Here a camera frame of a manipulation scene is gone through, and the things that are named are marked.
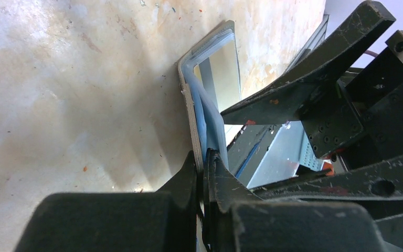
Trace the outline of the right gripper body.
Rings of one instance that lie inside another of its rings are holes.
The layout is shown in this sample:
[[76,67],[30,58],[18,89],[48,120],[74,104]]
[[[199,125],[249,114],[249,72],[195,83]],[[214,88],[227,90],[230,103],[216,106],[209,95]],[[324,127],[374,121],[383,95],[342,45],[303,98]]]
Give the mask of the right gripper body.
[[302,117],[317,158],[339,153],[361,164],[403,154],[403,30],[362,70],[349,69]]

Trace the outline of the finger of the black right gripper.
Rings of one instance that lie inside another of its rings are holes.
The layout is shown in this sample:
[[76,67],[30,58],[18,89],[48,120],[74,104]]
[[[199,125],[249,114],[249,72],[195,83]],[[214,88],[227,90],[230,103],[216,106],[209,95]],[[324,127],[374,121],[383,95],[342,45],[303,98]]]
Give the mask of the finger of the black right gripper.
[[403,155],[334,176],[296,177],[251,191],[269,201],[403,201]]
[[363,1],[310,54],[257,93],[221,112],[225,124],[296,121],[396,21],[378,1]]

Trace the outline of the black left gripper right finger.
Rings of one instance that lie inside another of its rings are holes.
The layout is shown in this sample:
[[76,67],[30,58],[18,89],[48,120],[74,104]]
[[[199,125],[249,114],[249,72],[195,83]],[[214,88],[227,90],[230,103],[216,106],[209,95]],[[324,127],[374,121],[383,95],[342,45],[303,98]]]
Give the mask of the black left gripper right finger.
[[386,251],[369,213],[354,203],[267,202],[208,149],[203,171],[208,251]]

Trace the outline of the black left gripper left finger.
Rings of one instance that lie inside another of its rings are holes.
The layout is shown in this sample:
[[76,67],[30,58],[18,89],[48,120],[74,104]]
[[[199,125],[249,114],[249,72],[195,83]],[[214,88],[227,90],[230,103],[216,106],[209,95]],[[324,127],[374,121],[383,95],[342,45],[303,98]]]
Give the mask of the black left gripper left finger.
[[16,251],[195,251],[196,180],[189,152],[155,192],[49,195]]

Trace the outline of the orange card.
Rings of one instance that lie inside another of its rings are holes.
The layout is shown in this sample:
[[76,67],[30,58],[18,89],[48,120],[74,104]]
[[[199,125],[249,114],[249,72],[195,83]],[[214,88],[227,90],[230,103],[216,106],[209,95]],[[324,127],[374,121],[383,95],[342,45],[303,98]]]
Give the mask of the orange card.
[[235,41],[229,41],[193,68],[219,112],[241,100]]

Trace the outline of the grey leather card holder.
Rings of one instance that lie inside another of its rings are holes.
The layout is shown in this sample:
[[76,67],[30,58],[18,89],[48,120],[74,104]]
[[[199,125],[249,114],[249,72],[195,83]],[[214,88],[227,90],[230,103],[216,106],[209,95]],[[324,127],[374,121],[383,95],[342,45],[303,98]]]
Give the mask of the grey leather card holder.
[[180,88],[186,104],[190,136],[194,151],[196,171],[202,173],[207,150],[219,151],[225,166],[228,165],[226,133],[228,130],[221,116],[209,98],[193,68],[229,41],[235,41],[235,22],[221,22],[215,29],[195,44],[177,63]]

